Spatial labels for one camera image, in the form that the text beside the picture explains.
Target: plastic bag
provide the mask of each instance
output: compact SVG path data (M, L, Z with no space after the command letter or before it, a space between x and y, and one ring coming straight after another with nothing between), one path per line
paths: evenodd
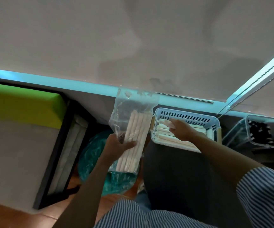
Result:
M124 152L110 169L118 172L136 172L143 146L158 105L159 95L152 92L119 88L109 125L120 142L136 141L137 145Z
M103 131L90 139L88 145L82 151L78 162L78 173L82 181L85 181L95 167L100 157L106 139L112 130ZM137 174L108 172L104 181L102 196L108 194L123 194L136 182Z

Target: hand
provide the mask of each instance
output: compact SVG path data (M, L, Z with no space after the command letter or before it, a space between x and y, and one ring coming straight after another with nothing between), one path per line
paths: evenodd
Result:
M103 152L99 158L104 165L110 166L114 161L118 160L127 149L131 149L136 145L135 141L121 144L116 134L111 134L106 140Z
M181 141L191 141L193 138L203 136L204 134L193 129L188 123L177 119L169 119L175 126L175 129L170 128L176 138Z

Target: lime green cushion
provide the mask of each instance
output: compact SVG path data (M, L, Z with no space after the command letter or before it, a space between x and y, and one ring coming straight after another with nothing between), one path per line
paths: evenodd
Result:
M0 119L60 129L66 108L59 94L0 84Z

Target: striped shirt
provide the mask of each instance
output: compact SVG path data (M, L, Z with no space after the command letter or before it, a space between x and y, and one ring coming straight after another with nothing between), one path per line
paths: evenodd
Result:
M274 170L255 168L240 180L237 195L254 228L274 228ZM165 210L144 212L135 201L121 199L95 227L215 227Z

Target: wooden floor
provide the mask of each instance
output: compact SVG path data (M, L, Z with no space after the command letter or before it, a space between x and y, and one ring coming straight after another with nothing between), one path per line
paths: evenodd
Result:
M135 185L124 195L107 195L102 197L96 222L102 218L102 216L107 213L120 198L134 199L137 194L138 185L141 181L142 178L139 177ZM80 184L79 177L75 174L71 178L69 188L73 188ZM71 195L68 199L49 206L36 215L27 214L0 205L0 228L51 228L73 197L74 195Z

